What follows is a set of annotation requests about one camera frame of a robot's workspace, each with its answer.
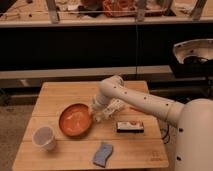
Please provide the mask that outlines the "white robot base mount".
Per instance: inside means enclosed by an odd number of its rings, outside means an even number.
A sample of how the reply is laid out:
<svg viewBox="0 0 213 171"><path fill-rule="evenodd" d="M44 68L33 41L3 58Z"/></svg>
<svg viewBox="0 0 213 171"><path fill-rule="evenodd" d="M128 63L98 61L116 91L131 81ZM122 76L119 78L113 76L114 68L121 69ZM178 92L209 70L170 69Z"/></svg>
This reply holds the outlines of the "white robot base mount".
<svg viewBox="0 0 213 171"><path fill-rule="evenodd" d="M190 56L201 57L207 60L213 59L213 38L193 39L173 45L173 54L180 64Z"/></svg>

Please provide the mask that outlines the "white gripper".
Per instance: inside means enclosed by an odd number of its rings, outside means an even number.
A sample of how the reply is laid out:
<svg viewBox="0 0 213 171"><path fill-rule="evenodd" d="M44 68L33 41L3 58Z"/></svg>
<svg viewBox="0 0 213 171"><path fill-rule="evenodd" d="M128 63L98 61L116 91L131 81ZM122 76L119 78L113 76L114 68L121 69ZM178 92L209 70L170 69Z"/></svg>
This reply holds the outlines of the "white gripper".
<svg viewBox="0 0 213 171"><path fill-rule="evenodd" d="M103 113L100 108L97 108L95 105L90 106L90 114L93 120L97 123L101 122L103 119Z"/></svg>

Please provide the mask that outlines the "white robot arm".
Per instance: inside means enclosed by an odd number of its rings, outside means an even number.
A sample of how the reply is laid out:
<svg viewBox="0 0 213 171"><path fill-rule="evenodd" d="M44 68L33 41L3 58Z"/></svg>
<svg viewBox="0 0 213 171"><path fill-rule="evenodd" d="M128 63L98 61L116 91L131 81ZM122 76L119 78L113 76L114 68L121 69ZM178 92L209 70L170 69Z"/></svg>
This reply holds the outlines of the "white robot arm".
<svg viewBox="0 0 213 171"><path fill-rule="evenodd" d="M124 86L114 75L102 80L92 110L119 99L177 128L174 171L213 171L213 100L199 98L186 104Z"/></svg>

